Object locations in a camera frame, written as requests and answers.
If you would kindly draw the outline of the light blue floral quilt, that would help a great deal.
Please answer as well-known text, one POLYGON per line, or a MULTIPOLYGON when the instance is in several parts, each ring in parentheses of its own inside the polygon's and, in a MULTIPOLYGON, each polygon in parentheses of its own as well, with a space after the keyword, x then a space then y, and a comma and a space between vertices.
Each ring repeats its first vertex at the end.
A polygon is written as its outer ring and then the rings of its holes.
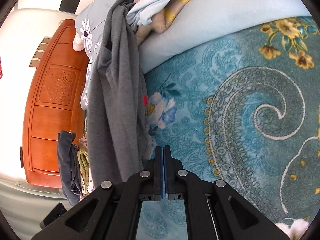
MULTIPOLYGON (((94 0, 77 16, 76 33, 90 62, 98 56, 108 11, 116 0, 94 0)), ((162 34, 152 33, 139 47, 140 66, 148 73, 190 48, 290 16, 309 16, 301 0, 191 0, 162 34)))

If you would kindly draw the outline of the pink pillow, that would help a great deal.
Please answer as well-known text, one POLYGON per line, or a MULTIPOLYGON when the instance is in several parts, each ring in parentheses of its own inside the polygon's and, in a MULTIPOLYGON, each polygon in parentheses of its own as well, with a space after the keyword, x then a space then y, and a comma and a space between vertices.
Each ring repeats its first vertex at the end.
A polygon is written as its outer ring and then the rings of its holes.
POLYGON ((84 50, 84 40, 81 38, 81 36, 78 33, 75 34, 72 46, 75 51, 84 50))

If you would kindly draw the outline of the teal floral bed blanket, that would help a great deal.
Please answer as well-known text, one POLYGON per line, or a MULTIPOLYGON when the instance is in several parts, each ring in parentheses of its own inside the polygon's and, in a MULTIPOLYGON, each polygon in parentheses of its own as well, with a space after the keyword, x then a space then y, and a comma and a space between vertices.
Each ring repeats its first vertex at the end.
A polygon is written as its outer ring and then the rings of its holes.
POLYGON ((291 239, 319 211, 319 29, 274 20, 182 52, 145 75, 149 135, 225 180, 291 239))

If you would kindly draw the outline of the beige yellow fleece garment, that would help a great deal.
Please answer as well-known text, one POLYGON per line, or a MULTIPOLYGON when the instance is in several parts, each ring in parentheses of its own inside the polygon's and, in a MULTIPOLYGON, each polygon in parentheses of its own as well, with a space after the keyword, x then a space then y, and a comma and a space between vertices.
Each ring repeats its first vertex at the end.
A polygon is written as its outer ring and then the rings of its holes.
POLYGON ((191 0, 170 0, 170 2, 157 14, 153 15, 152 23, 142 25, 135 32, 137 45, 140 46, 151 32, 162 34, 169 29, 173 21, 183 9, 183 7, 191 0))

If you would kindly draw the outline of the dark navy folded garment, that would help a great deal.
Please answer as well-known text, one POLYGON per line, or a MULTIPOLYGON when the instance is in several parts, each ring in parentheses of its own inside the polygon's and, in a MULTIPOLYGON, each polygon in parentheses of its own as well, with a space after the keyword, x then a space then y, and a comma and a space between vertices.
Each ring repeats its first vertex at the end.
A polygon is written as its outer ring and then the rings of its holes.
POLYGON ((57 134, 57 159, 63 194, 75 206, 82 196, 80 165, 77 146, 73 143, 75 133, 61 131, 57 134))

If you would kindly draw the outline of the wall switch panel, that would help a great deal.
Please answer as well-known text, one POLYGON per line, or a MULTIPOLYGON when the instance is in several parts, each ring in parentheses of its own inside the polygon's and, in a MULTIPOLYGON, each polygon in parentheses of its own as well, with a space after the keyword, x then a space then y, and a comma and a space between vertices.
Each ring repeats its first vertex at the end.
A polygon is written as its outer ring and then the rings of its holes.
POLYGON ((41 58, 43 57, 44 51, 47 48, 51 38, 50 37, 44 37, 43 40, 38 45, 31 61, 29 64, 29 67, 37 68, 39 65, 39 62, 41 58))

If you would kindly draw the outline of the pink folded garment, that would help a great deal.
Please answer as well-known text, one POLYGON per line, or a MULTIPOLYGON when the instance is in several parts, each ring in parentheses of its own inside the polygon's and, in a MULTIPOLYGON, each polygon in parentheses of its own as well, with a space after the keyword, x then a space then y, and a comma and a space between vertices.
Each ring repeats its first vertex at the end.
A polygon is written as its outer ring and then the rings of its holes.
POLYGON ((79 139, 79 148, 82 150, 88 150, 87 133, 79 139))

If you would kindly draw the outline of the olive green folded garment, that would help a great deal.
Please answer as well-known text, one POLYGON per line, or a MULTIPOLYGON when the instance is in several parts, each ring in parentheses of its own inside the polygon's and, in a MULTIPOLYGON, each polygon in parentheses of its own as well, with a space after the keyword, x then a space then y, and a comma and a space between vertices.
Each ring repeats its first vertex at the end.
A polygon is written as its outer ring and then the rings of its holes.
POLYGON ((88 194, 88 186, 89 186, 89 156, 85 150, 78 148, 77 158, 80 167, 80 177, 83 194, 88 194))

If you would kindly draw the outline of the orange wooden headboard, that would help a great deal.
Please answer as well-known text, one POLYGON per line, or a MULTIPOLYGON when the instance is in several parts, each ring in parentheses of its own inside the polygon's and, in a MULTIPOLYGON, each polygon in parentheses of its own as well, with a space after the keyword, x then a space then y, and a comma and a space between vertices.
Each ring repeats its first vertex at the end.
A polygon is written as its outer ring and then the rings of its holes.
POLYGON ((21 158, 31 185, 60 188, 57 135, 84 134, 85 113, 80 106, 89 62, 73 49, 75 21, 64 20, 50 39, 30 85, 25 106, 21 158))

